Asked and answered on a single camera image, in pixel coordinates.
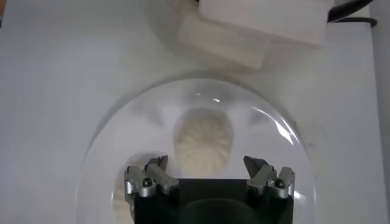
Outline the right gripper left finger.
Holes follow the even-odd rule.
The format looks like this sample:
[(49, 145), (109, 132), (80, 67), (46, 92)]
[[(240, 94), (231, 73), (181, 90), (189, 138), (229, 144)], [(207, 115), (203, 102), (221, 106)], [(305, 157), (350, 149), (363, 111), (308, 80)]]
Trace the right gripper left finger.
[(127, 197), (138, 195), (143, 198), (154, 196), (159, 190), (171, 195), (179, 189), (179, 180), (166, 173), (168, 156), (150, 159), (143, 169), (129, 166), (124, 172), (124, 187)]

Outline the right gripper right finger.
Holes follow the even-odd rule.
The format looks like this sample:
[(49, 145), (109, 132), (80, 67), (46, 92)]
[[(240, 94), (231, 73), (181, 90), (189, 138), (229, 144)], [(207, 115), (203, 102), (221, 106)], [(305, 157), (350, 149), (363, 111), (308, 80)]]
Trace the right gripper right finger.
[(294, 196), (295, 173), (290, 167), (282, 167), (277, 170), (264, 159), (245, 156), (245, 167), (250, 178), (247, 186), (253, 189), (258, 196), (265, 193), (272, 198), (288, 198)]

